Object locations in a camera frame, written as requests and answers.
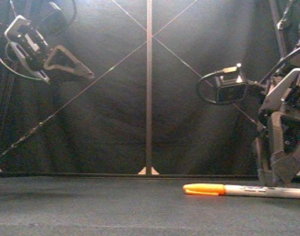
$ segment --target cable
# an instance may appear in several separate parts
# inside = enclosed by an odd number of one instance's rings
[[[209,75],[203,76],[203,77],[198,80],[197,85],[195,85],[197,96],[198,96],[202,100],[207,101],[207,102],[209,102],[210,104],[213,104],[213,105],[225,105],[225,104],[229,104],[229,103],[227,103],[227,102],[217,103],[214,100],[206,99],[206,98],[202,96],[201,92],[199,92],[199,86],[201,86],[202,82],[207,82],[207,81],[206,81],[207,78],[214,77],[214,76],[217,76],[217,75],[219,75],[219,74],[222,74],[222,73],[223,73],[223,72],[222,72],[221,70],[211,72]]]
[[[273,66],[272,70],[268,72],[265,77],[258,82],[260,84],[273,75],[273,73],[277,71],[277,69],[297,55],[300,54],[300,47],[293,50],[285,57],[280,59],[280,61]]]
[[[0,58],[0,63],[1,63],[1,65],[7,68],[7,70],[8,70],[11,73],[13,73],[16,76],[23,77],[23,78],[27,78],[27,79],[31,79],[31,80],[42,81],[42,79],[39,79],[39,78],[28,77],[28,76],[20,74],[20,73],[17,73],[17,72],[4,63],[4,61],[3,61],[1,58]]]
[[[25,139],[33,135],[37,131],[37,129],[46,125],[46,123],[64,110],[64,108],[84,94],[84,92],[92,87],[92,85],[115,69],[115,67],[134,54],[135,51],[146,44],[143,42],[116,63],[115,65],[98,77],[92,80],[92,82],[76,93],[76,95],[59,107],[59,109],[42,121],[39,124],[29,129],[24,133],[24,135],[19,138],[19,140],[11,144],[11,146],[5,149],[5,151],[0,154],[0,158],[3,158],[7,153],[15,149],[19,144],[25,141]]]
[[[71,3],[72,3],[72,16],[71,16],[71,19],[70,19],[67,25],[56,33],[52,34],[54,36],[56,36],[59,33],[62,33],[62,31],[64,31],[67,29],[67,27],[75,21],[75,18],[76,18],[76,4],[75,4],[75,0],[71,0]]]

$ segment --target black curtain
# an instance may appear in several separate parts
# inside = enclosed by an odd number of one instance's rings
[[[47,2],[31,9],[31,20],[44,16]],[[71,1],[55,2],[71,19]],[[94,84],[1,157],[0,168],[136,174],[146,166],[147,1],[75,2],[75,21],[46,40],[70,49],[95,78],[67,81],[54,74],[51,85],[15,78],[1,149]],[[195,84],[237,63],[248,79],[261,80],[276,64],[268,1],[153,1],[151,26],[153,168],[161,174],[256,174],[258,99],[246,95],[235,105],[214,106],[197,97]]]

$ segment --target black mat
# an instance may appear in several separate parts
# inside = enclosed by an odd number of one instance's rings
[[[0,178],[0,235],[300,235],[300,200],[185,195],[136,178]]]

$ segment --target dark floor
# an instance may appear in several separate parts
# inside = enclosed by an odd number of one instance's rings
[[[300,235],[300,200],[185,195],[187,183],[258,185],[230,180],[0,178],[0,235]]]

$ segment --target diagonal wire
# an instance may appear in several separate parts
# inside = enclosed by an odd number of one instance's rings
[[[111,0],[118,8],[124,12],[124,14],[131,18],[131,20],[135,22],[135,24],[146,30],[146,28],[142,26],[142,24],[136,21],[136,19],[132,17],[132,15],[128,13],[128,11],[118,4],[115,0]],[[174,20],[182,15],[182,13],[193,6],[193,4],[197,2],[191,2],[191,4],[181,11],[181,13],[167,21],[167,23],[158,29],[158,31],[151,35],[151,37],[159,42],[159,44],[166,48],[166,50],[178,58],[178,60],[183,63],[186,67],[198,75],[198,77],[202,77],[202,75],[197,72],[197,70],[181,59],[181,57],[166,47],[166,45],[155,38],[155,35],[174,22]]]
[[[8,152],[15,149],[19,144],[25,141],[28,137],[31,137],[37,129],[62,112],[62,110],[83,95],[83,93],[92,87],[92,85],[100,81],[100,79],[115,69],[115,67],[138,51],[138,49],[145,45],[146,43],[143,42],[114,65],[111,68],[107,69],[107,71],[94,79],[94,81],[79,91],[79,93],[62,105],[62,107],[43,120],[39,122],[39,124],[31,128],[24,135],[19,138],[19,140],[11,144],[11,146],[3,151],[0,154],[0,158],[3,158]]]
[[[142,24],[136,21],[136,19],[132,17],[132,15],[128,13],[128,11],[118,4],[115,0],[111,0],[115,5],[119,7],[119,9],[124,12],[124,14],[131,18],[131,20],[135,22],[135,24],[143,29],[145,27]],[[174,51],[166,47],[166,45],[155,38],[155,36],[163,31],[163,29],[174,22],[174,20],[182,15],[182,13],[194,5],[197,2],[193,1],[191,4],[179,12],[179,14],[169,20],[169,22],[158,29],[158,31],[151,35],[151,37],[158,41],[158,43],[166,48],[166,50],[177,57],[177,59],[182,62],[182,64],[197,74],[199,78],[202,78],[202,75],[197,72],[197,70],[183,61],[183,59],[174,53]],[[242,111],[242,109],[233,103],[234,108],[242,113],[242,115],[248,118],[248,120],[257,124],[256,121],[252,119],[252,117]]]

